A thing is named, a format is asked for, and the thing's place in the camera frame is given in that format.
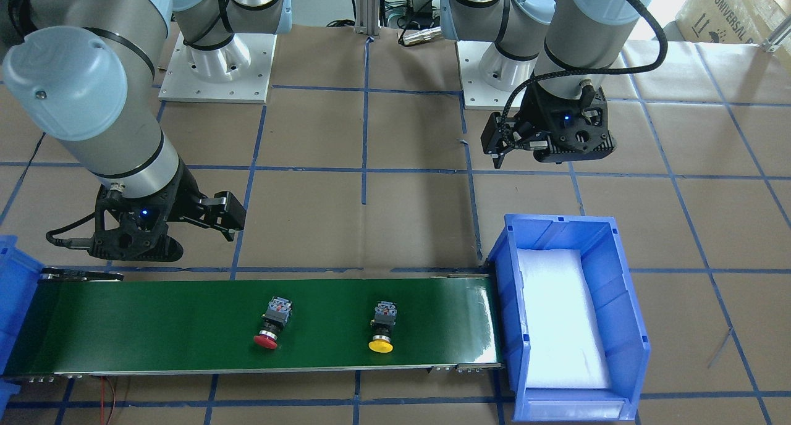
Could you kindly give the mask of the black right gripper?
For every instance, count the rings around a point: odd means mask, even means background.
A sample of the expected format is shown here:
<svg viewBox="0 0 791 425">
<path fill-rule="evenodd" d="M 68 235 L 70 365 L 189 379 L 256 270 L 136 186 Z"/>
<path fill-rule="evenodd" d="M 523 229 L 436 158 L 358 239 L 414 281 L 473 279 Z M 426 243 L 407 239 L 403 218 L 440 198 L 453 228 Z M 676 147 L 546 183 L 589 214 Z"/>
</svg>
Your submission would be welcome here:
<svg viewBox="0 0 791 425">
<path fill-rule="evenodd" d="M 95 234 L 88 255 L 107 261 L 173 262 L 184 249 L 169 236 L 169 222 L 224 232 L 227 242 L 245 228 L 247 211 L 231 191 L 201 194 L 180 161 L 175 176 L 155 194 L 139 199 L 101 187 L 95 205 Z"/>
</svg>

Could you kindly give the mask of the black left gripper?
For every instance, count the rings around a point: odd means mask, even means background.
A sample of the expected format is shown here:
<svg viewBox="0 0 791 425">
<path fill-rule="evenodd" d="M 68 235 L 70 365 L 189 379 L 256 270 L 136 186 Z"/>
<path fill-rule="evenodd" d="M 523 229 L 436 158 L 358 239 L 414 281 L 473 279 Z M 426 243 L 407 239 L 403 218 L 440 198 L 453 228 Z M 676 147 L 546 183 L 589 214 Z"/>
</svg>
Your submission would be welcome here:
<svg viewBox="0 0 791 425">
<path fill-rule="evenodd" d="M 502 169 L 505 153 L 514 147 L 502 134 L 502 113 L 492 112 L 481 135 L 484 154 L 493 154 L 493 166 Z M 543 89 L 542 83 L 530 85 L 520 110 L 512 118 L 515 135 L 526 141 L 537 161 L 592 161 L 607 157 L 617 147 L 608 128 L 608 106 L 602 88 L 585 80 L 581 96 L 559 98 Z"/>
</svg>

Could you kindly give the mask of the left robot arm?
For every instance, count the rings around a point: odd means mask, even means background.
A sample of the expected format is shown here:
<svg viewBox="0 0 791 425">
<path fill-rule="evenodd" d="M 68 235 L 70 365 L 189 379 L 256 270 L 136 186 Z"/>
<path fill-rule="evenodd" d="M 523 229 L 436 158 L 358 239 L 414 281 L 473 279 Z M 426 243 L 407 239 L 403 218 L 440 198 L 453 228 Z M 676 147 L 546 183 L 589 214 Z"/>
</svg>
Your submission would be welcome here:
<svg viewBox="0 0 791 425">
<path fill-rule="evenodd" d="M 506 85 L 503 110 L 493 112 L 481 145 L 495 168 L 506 154 L 528 150 L 542 163 L 607 157 L 617 143 L 608 127 L 602 81 L 663 64 L 669 42 L 647 6 L 652 0 L 440 0 L 448 40 L 491 42 L 504 59 L 534 61 L 528 78 Z M 636 22 L 659 43 L 650 64 L 615 68 Z"/>
</svg>

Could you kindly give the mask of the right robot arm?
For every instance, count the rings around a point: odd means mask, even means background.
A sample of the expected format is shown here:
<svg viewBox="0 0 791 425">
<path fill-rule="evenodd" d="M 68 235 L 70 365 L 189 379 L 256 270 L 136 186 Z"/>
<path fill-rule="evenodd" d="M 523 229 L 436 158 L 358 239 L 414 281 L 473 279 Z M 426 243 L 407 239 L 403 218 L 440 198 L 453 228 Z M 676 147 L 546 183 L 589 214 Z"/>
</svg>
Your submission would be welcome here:
<svg viewBox="0 0 791 425">
<path fill-rule="evenodd" d="M 176 18 L 198 78 L 229 82 L 251 68 L 241 33 L 288 33 L 291 0 L 2 0 L 2 71 L 45 134 L 101 182 L 87 216 L 47 241 L 105 261 L 183 256 L 170 222 L 245 228 L 232 192 L 208 196 L 147 109 L 155 61 Z"/>
</svg>

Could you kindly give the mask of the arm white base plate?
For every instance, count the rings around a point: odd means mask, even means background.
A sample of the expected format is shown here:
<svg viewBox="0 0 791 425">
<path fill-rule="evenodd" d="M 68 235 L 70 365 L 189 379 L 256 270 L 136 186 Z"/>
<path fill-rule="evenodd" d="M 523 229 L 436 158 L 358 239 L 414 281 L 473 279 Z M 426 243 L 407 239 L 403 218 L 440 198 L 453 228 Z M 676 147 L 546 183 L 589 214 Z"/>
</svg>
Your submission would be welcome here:
<svg viewBox="0 0 791 425">
<path fill-rule="evenodd" d="M 277 36 L 238 33 L 221 49 L 200 51 L 176 40 L 159 98 L 169 102 L 255 103 L 268 100 Z"/>
<path fill-rule="evenodd" d="M 544 38 L 537 39 L 534 56 L 527 60 L 509 58 L 494 42 L 459 40 L 457 55 L 465 106 L 469 109 L 502 109 L 512 91 L 531 77 Z"/>
</svg>

